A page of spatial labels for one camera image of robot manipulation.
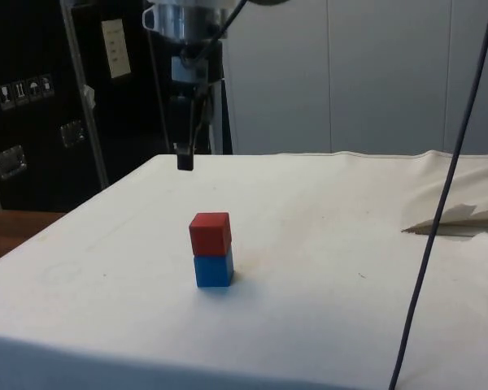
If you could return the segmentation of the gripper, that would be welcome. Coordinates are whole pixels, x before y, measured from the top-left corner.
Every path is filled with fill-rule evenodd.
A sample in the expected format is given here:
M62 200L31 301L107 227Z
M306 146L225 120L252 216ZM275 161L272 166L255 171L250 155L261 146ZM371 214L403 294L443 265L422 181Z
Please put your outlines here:
M169 129L179 171L194 169L194 154L200 129L204 125L207 97L193 97L197 87L212 86L224 77L223 45L219 41L202 59L206 41L187 45L173 42L171 50Z

